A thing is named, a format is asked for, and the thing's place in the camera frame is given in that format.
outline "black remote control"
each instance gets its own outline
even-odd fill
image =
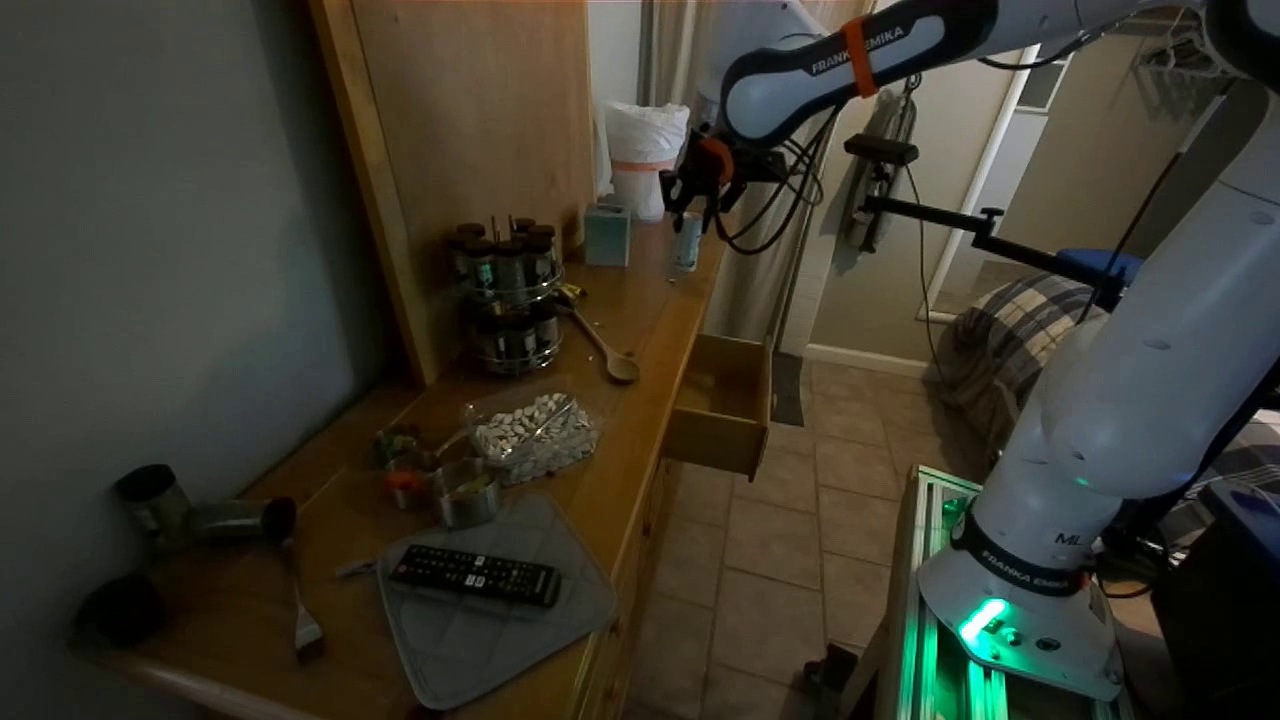
[[[504,605],[551,609],[561,601],[561,574],[508,555],[454,551],[434,543],[408,543],[393,570],[404,590],[478,596]]]

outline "tile floor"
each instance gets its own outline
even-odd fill
[[[829,640],[873,640],[906,473],[978,478],[973,450],[920,375],[807,359],[803,427],[772,423],[750,486],[678,469],[628,720],[780,720]]]

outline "wooden countertop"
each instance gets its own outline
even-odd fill
[[[634,227],[633,269],[569,269],[569,280],[588,293],[584,315],[617,350],[634,354],[639,383],[608,383],[570,325],[561,325],[557,369],[532,375],[570,388],[599,423],[599,450],[581,469],[529,486],[529,494],[551,497],[613,580],[639,523],[639,497],[654,473],[682,359],[721,269],[721,245],[705,245],[699,274],[677,275],[667,274],[667,248],[667,227]],[[113,664],[230,718],[408,718],[416,702],[399,677],[371,577],[332,577],[332,570],[376,555],[432,523],[426,513],[393,510],[371,436],[389,423],[416,423],[426,440],[445,440],[466,402],[518,383],[529,379],[450,373],[439,388],[371,388],[250,486],[248,497],[299,500],[295,570],[302,601],[325,625],[314,661],[290,661],[290,592],[270,549],[200,549],[151,570],[170,625],[142,647],[113,656]],[[581,640],[459,718],[570,718],[588,669],[591,640]]]

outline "green light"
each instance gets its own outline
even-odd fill
[[[1006,605],[998,596],[982,601],[963,625],[961,625],[961,640],[963,645],[976,645],[976,638],[997,620],[1005,615]]]

